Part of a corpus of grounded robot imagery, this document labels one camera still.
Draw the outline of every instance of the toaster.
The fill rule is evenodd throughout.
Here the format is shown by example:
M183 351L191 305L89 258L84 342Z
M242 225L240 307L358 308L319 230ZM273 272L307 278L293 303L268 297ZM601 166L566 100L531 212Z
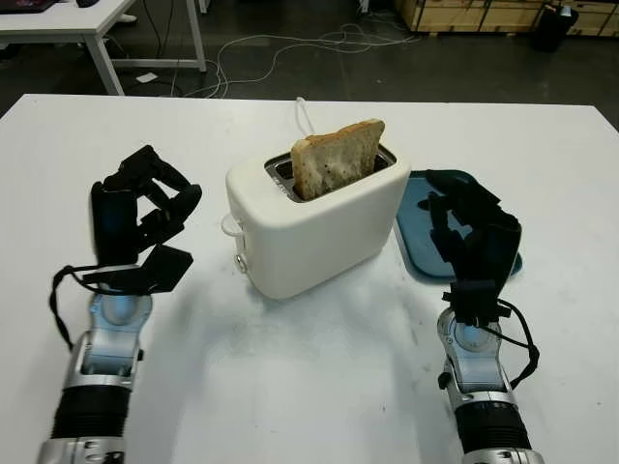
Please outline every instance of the toaster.
M289 153L252 159L226 177L223 232L234 260L273 299L297 295L376 254L387 242L410 167L382 145L373 172L310 201L294 189Z

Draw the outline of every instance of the table leg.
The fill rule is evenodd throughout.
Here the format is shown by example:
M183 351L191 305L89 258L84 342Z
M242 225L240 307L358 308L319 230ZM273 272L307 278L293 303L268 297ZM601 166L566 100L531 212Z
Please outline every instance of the table leg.
M95 66L97 67L97 71L99 72L99 76L103 81L107 93L109 95L125 95L101 38L84 36L84 41L88 46L90 56L93 57L93 61L95 62Z
M195 47L195 58L201 72L206 73L206 61L204 59L204 47L202 36L200 35L200 25L197 22L197 11L195 10L195 0L187 0L187 14L190 19L192 29L193 46Z

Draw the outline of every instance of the white desk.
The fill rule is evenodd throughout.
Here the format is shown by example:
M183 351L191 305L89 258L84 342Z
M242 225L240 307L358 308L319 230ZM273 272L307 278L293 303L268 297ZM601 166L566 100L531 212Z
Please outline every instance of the white desk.
M0 14L0 41L9 44L86 43L110 95L125 95L114 65L118 67L192 67L206 71L204 49L194 0L187 0L196 60L110 60L103 36L135 0L102 0L79 8L74 0L57 3L38 14Z
M593 107L309 102L318 131L369 117L415 168L459 168L524 226L504 292L526 314L540 368L516 396L548 463L617 462L619 133ZM291 101L24 96L0 121L0 449L33 462L69 359L47 308L52 274L89 264L88 193L151 143L206 195L171 244L195 262L158 295L126 428L131 464L459 463L436 386L442 285L404 269L392 235L375 258L285 302L260 297L219 229L224 175L300 137ZM86 328L90 295L64 283ZM517 321L504 324L521 337ZM511 376L523 350L505 346Z

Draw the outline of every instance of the trash bin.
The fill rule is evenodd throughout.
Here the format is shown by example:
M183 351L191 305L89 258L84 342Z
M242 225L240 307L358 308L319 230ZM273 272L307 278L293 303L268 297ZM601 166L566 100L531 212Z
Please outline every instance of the trash bin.
M577 20L578 12L570 7L557 10L545 5L538 27L533 32L531 46L537 50L555 51Z

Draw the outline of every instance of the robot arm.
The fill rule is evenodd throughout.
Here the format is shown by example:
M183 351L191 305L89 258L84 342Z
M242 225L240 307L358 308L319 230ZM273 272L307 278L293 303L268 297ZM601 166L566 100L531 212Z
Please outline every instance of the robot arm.
M438 335L447 359L438 378L447 390L464 450L463 464L543 464L531 449L513 389L537 367L540 353L518 309L499 294L516 260L521 227L504 213L499 199L477 183L444 171L427 171L439 191L420 207L429 209L431 238L444 261L452 264L456 281L444 300L450 302L438 320ZM462 238L449 228L448 212L472 231ZM500 317L514 312L527 343L504 336ZM501 341L529 350L530 363L512 382L499 360Z
M179 193L168 198L156 179ZM169 292L192 263L192 256L162 245L183 230L183 222L202 191L146 146L121 164L118 172L91 190L93 235L98 265L66 267L53 281L49 303L72 357L51 438L43 443L39 464L122 464L123 430L137 365L144 353L139 334L153 293ZM137 224L137 198L158 209ZM154 245L137 267L141 251ZM80 278L80 271L95 271ZM56 287L72 275L93 291L91 327L74 346L58 315Z

